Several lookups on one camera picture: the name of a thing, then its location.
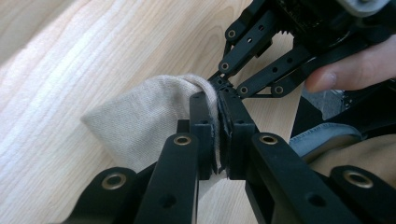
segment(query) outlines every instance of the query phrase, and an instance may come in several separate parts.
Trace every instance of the hand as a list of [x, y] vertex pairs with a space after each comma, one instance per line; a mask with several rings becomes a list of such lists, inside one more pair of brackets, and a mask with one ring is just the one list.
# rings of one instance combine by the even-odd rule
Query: hand
[[396, 77], [396, 35], [336, 63], [315, 70], [305, 82], [308, 91], [354, 91]]

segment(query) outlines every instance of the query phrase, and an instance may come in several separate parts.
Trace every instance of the black plastic part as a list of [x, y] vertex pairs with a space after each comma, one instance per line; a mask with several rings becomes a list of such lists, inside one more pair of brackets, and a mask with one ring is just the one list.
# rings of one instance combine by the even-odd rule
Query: black plastic part
[[361, 91], [348, 91], [346, 96], [346, 100], [352, 101], [352, 107], [326, 122], [353, 126], [369, 138], [378, 136], [377, 133], [386, 127], [392, 127], [388, 133], [396, 133], [396, 103], [391, 100], [396, 98], [396, 90], [393, 89], [392, 81]]
[[223, 57], [231, 51], [232, 47], [233, 45], [229, 41], [225, 42]]
[[311, 52], [327, 51], [349, 34], [354, 22], [336, 1], [275, 0], [282, 30], [298, 37]]
[[392, 32], [385, 26], [376, 26], [361, 30], [360, 34], [370, 45], [375, 45], [386, 41]]
[[252, 167], [247, 170], [257, 170], [258, 175], [248, 173], [247, 183], [268, 188], [282, 219], [292, 223], [360, 223], [282, 138], [256, 133], [251, 142]]
[[276, 16], [267, 11], [242, 37], [233, 49], [219, 63], [219, 71], [226, 77], [231, 77], [262, 49], [268, 48], [268, 43], [276, 33]]
[[221, 72], [216, 72], [209, 81], [216, 92], [233, 87], [233, 84], [227, 78], [221, 76]]
[[215, 127], [207, 106], [204, 92], [197, 92], [190, 97], [190, 133], [199, 139], [199, 175], [200, 180], [207, 180], [212, 169], [217, 172], [214, 139]]
[[323, 123], [322, 112], [301, 96], [290, 138], [314, 128], [321, 123]]
[[396, 1], [390, 0], [372, 19], [377, 23], [389, 28], [394, 34], [396, 33]]
[[272, 223], [275, 202], [253, 166], [247, 170], [245, 191], [258, 223]]
[[221, 164], [230, 179], [246, 179], [249, 138], [257, 128], [232, 88], [219, 92]]
[[271, 97], [271, 95], [259, 95], [256, 93], [287, 75], [311, 57], [311, 53], [304, 46], [297, 46], [241, 83], [237, 88], [238, 94], [242, 99], [248, 97]]
[[296, 89], [316, 69], [329, 63], [335, 63], [345, 57], [366, 49], [368, 44], [360, 37], [352, 38], [345, 44], [332, 49], [315, 59], [301, 65], [286, 77], [281, 78], [271, 86], [273, 97], [283, 97]]
[[134, 223], [195, 223], [198, 196], [198, 139], [170, 136], [163, 146]]
[[190, 132], [190, 120], [178, 119], [176, 133], [189, 133], [189, 132]]
[[372, 173], [355, 166], [332, 169], [335, 192], [364, 223], [396, 223], [396, 190]]
[[[104, 182], [107, 182], [107, 176], [113, 176], [113, 179], [107, 180], [108, 189], [105, 189]], [[120, 176], [125, 178], [123, 184], [120, 182]], [[115, 167], [104, 170], [84, 189], [72, 214], [63, 224], [120, 222], [124, 211], [131, 204], [138, 203], [134, 201], [135, 191], [131, 191], [136, 187], [136, 179], [136, 173], [130, 169]], [[111, 186], [116, 187], [118, 182], [120, 187], [112, 189]]]
[[265, 2], [267, 2], [267, 0], [253, 0], [251, 4], [242, 11], [241, 16], [239, 16], [225, 32], [225, 38], [228, 42], [235, 45], [236, 42], [244, 36], [255, 21], [262, 16], [262, 12], [266, 7]]
[[136, 217], [137, 211], [139, 209], [140, 203], [146, 193], [146, 188], [148, 187], [151, 175], [154, 172], [157, 162], [152, 163], [146, 169], [137, 173], [136, 180], [133, 186], [130, 188], [131, 199], [128, 207], [124, 210], [120, 217], [120, 221], [116, 223], [132, 223]]

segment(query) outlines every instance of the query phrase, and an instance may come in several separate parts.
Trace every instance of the bolt hole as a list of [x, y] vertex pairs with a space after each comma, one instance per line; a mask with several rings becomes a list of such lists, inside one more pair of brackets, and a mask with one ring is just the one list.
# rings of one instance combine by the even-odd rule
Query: bolt hole
[[243, 94], [248, 93], [248, 88], [247, 87], [242, 87], [241, 88], [241, 93], [243, 93]]
[[230, 67], [230, 65], [228, 65], [227, 63], [222, 63], [221, 64], [221, 68], [224, 70], [227, 70]]
[[191, 139], [187, 136], [178, 136], [174, 140], [174, 143], [179, 146], [186, 146], [190, 142], [191, 142]]
[[228, 32], [228, 37], [233, 38], [236, 35], [235, 30], [231, 30]]
[[276, 94], [282, 94], [283, 93], [283, 87], [281, 87], [281, 86], [275, 87], [275, 93]]
[[104, 189], [119, 189], [126, 182], [126, 176], [121, 173], [114, 173], [105, 177], [102, 181], [102, 188]]
[[171, 208], [177, 202], [176, 197], [172, 194], [163, 195], [160, 199], [160, 205], [163, 208]]
[[363, 189], [369, 189], [373, 187], [373, 181], [369, 177], [358, 172], [344, 171], [344, 179], [350, 184]]
[[269, 136], [269, 135], [264, 135], [260, 138], [260, 141], [262, 141], [264, 144], [267, 145], [274, 145], [277, 143], [277, 139], [274, 138], [273, 136]]
[[324, 207], [326, 206], [326, 201], [315, 193], [308, 193], [305, 196], [306, 200], [316, 207]]

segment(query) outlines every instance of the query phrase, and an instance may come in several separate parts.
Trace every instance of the wooden surface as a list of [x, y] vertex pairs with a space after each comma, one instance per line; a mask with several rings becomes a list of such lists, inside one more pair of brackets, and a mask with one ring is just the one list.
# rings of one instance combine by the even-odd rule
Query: wooden surface
[[[0, 223], [68, 217], [116, 164], [79, 118], [142, 80], [216, 71], [224, 31], [249, 1], [0, 1]], [[238, 82], [291, 47], [278, 35]], [[261, 131], [289, 139], [299, 92], [247, 100]], [[254, 223], [243, 181], [221, 180], [199, 223]]]

